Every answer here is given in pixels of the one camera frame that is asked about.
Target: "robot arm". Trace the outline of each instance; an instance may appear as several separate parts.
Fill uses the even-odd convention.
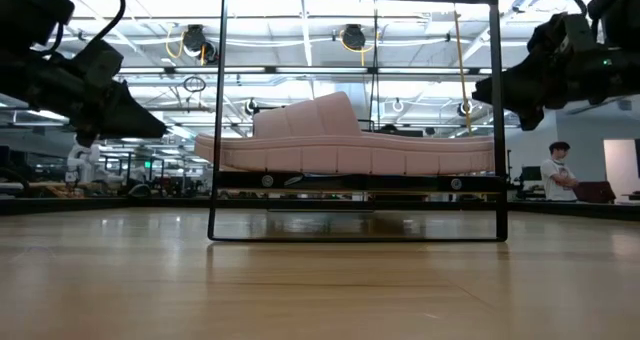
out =
[[[584,15],[553,15],[535,29],[524,61],[503,71],[505,108],[520,117],[523,130],[538,126],[543,108],[640,94],[640,0],[593,0],[588,12],[591,28]],[[603,44],[595,36],[600,20]],[[472,96],[491,104],[492,92],[488,78],[476,83]]]
[[[55,50],[73,14],[72,2],[0,0],[0,25],[11,34],[0,38],[0,92],[26,101],[34,110],[68,117],[84,147],[97,136],[162,137],[165,125],[131,97],[126,83],[113,80],[123,57],[101,39],[122,18],[125,2],[120,1],[114,20],[73,59],[65,59]],[[53,47],[32,50],[34,43],[48,43],[56,25]]]
[[[67,156],[67,173],[65,180],[68,183],[91,182],[93,180],[92,149],[76,143]]]

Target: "ceiling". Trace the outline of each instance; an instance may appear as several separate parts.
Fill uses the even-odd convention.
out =
[[[65,27],[59,47],[65,56],[81,50],[119,6],[117,0],[72,1],[76,5],[74,17]],[[122,73],[117,79],[127,80],[138,102],[180,129],[177,131],[180,134],[171,135],[179,141],[173,139],[171,144],[189,146],[193,135],[213,130],[216,74],[213,69],[203,70],[200,61],[185,51],[172,56],[180,53],[181,34],[190,24],[204,25],[205,36],[218,51],[225,53],[226,65],[230,67],[223,97],[225,137],[251,136],[251,116],[245,113],[250,100],[261,106],[282,106],[335,91],[345,91],[350,96],[361,119],[371,116],[378,121],[379,116],[383,124],[435,127],[436,136],[467,135],[438,126],[464,123],[457,111],[463,101],[463,84],[469,97],[474,82],[486,76],[481,75],[486,73],[482,69],[491,66],[487,6],[455,6],[459,14],[462,67],[468,75],[463,82],[457,68],[458,36],[453,4],[229,0],[228,5],[228,35],[223,45],[219,44],[221,0],[127,0],[125,17],[105,38],[124,55]],[[366,46],[373,45],[374,9],[379,16],[378,65],[403,68],[381,75],[379,88],[371,83],[366,70],[361,71],[373,66],[374,51],[350,52],[340,42],[340,32],[347,24],[359,24],[367,38]],[[537,25],[555,12],[578,12],[578,7],[569,0],[500,0],[500,10],[502,63],[509,67],[527,55],[526,42]],[[172,75],[161,69],[174,66],[181,70]],[[295,71],[273,74],[265,70],[272,67],[287,71],[293,67]],[[314,73],[313,69],[318,67],[348,67],[353,73]],[[433,67],[439,70],[424,70]],[[204,91],[196,94],[190,94],[182,86],[193,73],[207,84]],[[7,106],[19,104],[6,98],[0,100]],[[473,124],[490,124],[490,107],[473,105]],[[64,119],[41,115],[20,112],[12,120],[64,123]],[[241,126],[232,128],[231,124]],[[507,124],[517,125],[515,116],[508,117]],[[477,128],[474,134],[487,130]],[[169,140],[146,143],[167,145]]]

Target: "ceiling beam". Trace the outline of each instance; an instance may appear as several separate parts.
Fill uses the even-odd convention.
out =
[[[516,15],[517,12],[513,8],[513,5],[525,4],[525,3],[527,3],[527,0],[514,0],[511,4],[509,4],[509,10],[505,11],[500,15],[500,27],[503,27],[507,23],[507,21],[511,20],[511,18],[514,15]],[[490,26],[489,26],[489,23],[487,23],[487,26],[485,26],[484,29],[482,29],[482,31],[478,33],[475,39],[473,39],[471,43],[467,45],[467,47],[465,48],[464,52],[461,55],[463,64],[466,60],[468,60],[471,56],[473,56],[473,54],[478,52],[478,50],[480,50],[480,48],[484,46],[487,41],[490,40],[489,29],[490,29]],[[458,66],[459,64],[460,64],[460,59],[455,58],[453,61],[451,61],[449,66]]]
[[[101,22],[103,24],[103,26],[107,26],[107,24],[109,23],[109,21],[107,21],[105,18],[103,18],[100,14],[98,14],[97,11],[95,11],[91,6],[89,6],[89,4],[87,4],[86,2],[84,2],[83,0],[72,0],[75,1],[81,5],[83,5],[84,7],[87,8],[87,10],[89,10],[92,14],[95,20]],[[121,41],[123,41],[125,44],[127,44],[130,48],[133,49],[133,51],[135,51],[136,53],[142,55],[145,59],[147,59],[149,62],[151,62],[152,64],[157,64],[157,61],[152,59],[149,55],[147,55],[144,50],[142,50],[138,45],[134,44],[131,40],[129,40],[124,34],[122,34],[119,30],[117,29],[112,29],[111,33],[115,34]]]

